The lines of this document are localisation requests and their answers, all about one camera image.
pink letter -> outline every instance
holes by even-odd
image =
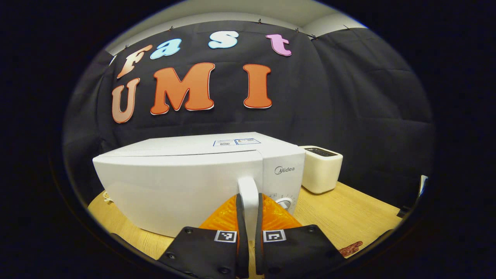
[[[272,49],[280,55],[290,56],[291,51],[284,48],[284,44],[289,44],[288,40],[282,38],[279,34],[267,35],[267,39],[270,39],[272,43]]]

white wall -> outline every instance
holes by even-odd
[[[116,55],[118,52],[123,50],[126,45],[132,45],[132,44],[139,42],[145,38],[148,38],[152,35],[158,34],[158,33],[163,32],[165,30],[169,30],[169,28],[171,28],[171,26],[174,26],[174,28],[177,28],[177,27],[185,26],[185,25],[189,25],[189,24],[209,22],[209,21],[218,21],[218,20],[243,20],[243,21],[257,22],[259,18],[261,18],[263,23],[274,24],[274,25],[283,26],[283,27],[290,28],[290,29],[299,28],[299,30],[301,32],[305,32],[304,28],[302,28],[301,26],[297,26],[297,25],[294,25],[294,24],[289,23],[289,22],[285,22],[285,21],[282,21],[279,19],[275,19],[275,18],[271,18],[271,17],[259,15],[259,14],[240,13],[240,12],[212,12],[212,13],[204,13],[204,14],[186,16],[186,17],[182,17],[182,18],[178,18],[175,20],[161,23],[161,24],[156,25],[152,28],[149,28],[145,31],[142,31],[142,32],[138,33],[137,35],[134,35],[130,38],[127,38],[123,41],[121,40],[121,41],[113,43],[113,44],[111,43],[105,48],[105,50],[108,51],[111,55]]]
[[[367,28],[358,21],[340,12],[333,13],[316,19],[315,21],[303,26],[305,33],[320,36],[329,32],[348,28]]]

barcode sticker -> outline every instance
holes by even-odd
[[[222,139],[214,141],[214,146],[236,145],[234,139]]]
[[[235,139],[237,144],[253,144],[253,143],[260,143],[256,139]]]

label sticker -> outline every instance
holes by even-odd
[[[235,139],[237,144],[253,144],[253,143],[260,143],[256,139]]]
[[[263,242],[276,242],[286,240],[283,229],[263,231]]]
[[[234,139],[223,139],[214,141],[214,146],[237,145]]]
[[[218,230],[214,241],[235,243],[238,240],[237,233],[237,231]]]

black fabric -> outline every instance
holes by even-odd
[[[234,30],[238,43],[210,49],[209,36]],[[281,34],[289,57],[275,53],[267,34]],[[180,50],[151,60],[156,47],[182,40]],[[152,44],[120,79],[126,57]],[[434,127],[425,93],[403,59],[365,28],[335,31],[318,39],[280,26],[245,21],[199,23],[148,37],[112,57],[101,54],[69,104],[64,127],[67,168],[87,203],[103,190],[91,158],[149,138],[259,132],[297,145],[343,154],[339,181],[397,207],[411,206],[420,175],[429,175]],[[153,73],[173,67],[180,79],[197,63],[210,62],[214,108],[152,115]],[[248,95],[246,64],[271,68],[268,109],[243,105]],[[112,118],[112,90],[140,78],[135,108],[126,123]],[[127,89],[121,107],[126,107]]]

